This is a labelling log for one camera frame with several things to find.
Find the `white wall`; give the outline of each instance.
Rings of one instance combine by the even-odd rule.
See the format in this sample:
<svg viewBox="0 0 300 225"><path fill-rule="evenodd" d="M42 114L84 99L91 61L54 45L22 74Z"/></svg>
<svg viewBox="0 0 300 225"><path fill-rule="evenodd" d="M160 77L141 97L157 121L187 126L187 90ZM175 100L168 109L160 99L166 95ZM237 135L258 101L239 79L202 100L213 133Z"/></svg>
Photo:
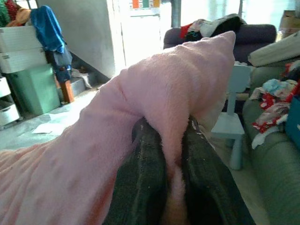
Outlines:
<svg viewBox="0 0 300 225"><path fill-rule="evenodd" d="M54 11L71 52L107 77L115 73L106 0L37 0Z"/></svg>

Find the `window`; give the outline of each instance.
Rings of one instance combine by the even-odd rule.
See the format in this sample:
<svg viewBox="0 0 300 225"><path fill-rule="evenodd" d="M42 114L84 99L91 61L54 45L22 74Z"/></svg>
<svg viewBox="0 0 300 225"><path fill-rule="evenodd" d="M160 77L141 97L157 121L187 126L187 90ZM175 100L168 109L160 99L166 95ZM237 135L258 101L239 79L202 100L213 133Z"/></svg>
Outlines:
<svg viewBox="0 0 300 225"><path fill-rule="evenodd" d="M16 0L15 2L22 8L32 9L38 7L36 0Z"/></svg>

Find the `white storage box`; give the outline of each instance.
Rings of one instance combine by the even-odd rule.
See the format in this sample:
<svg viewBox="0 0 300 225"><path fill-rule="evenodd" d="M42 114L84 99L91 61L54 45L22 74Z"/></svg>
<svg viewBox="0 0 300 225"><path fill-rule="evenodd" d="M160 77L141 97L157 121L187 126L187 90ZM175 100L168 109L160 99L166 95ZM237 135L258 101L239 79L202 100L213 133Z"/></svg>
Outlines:
<svg viewBox="0 0 300 225"><path fill-rule="evenodd" d="M0 53L42 47L33 26L0 28Z"/></svg>
<svg viewBox="0 0 300 225"><path fill-rule="evenodd" d="M47 60L42 48L0 53L0 67L1 71L5 74L26 70L44 64L47 64Z"/></svg>
<svg viewBox="0 0 300 225"><path fill-rule="evenodd" d="M19 113L14 103L0 100L0 126L19 119Z"/></svg>
<svg viewBox="0 0 300 225"><path fill-rule="evenodd" d="M0 98L10 94L8 82L5 77L0 76Z"/></svg>

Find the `plastic chair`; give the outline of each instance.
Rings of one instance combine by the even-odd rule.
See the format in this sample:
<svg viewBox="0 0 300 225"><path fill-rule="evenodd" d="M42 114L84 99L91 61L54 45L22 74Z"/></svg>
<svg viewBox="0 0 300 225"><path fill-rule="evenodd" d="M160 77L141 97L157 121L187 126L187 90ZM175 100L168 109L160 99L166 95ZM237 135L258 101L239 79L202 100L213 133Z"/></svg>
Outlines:
<svg viewBox="0 0 300 225"><path fill-rule="evenodd" d="M241 169L242 166L242 139L245 134L244 128L236 113L236 94L245 91L251 69L247 66L234 66L232 75L228 83L228 104L227 112L222 112L211 130L212 136L216 138L226 138L233 140L230 167L234 170Z"/></svg>

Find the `fleece blanket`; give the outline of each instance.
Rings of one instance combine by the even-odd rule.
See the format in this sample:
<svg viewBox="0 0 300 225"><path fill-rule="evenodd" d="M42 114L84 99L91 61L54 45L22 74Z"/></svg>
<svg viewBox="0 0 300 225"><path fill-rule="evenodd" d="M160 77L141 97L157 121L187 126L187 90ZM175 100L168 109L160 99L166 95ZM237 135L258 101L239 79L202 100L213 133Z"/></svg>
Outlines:
<svg viewBox="0 0 300 225"><path fill-rule="evenodd" d="M181 140L190 115L206 131L216 122L234 42L230 31L144 59L103 85L58 138L1 152L0 224L101 224L142 117L160 134L166 158L170 191L162 223L185 224Z"/></svg>

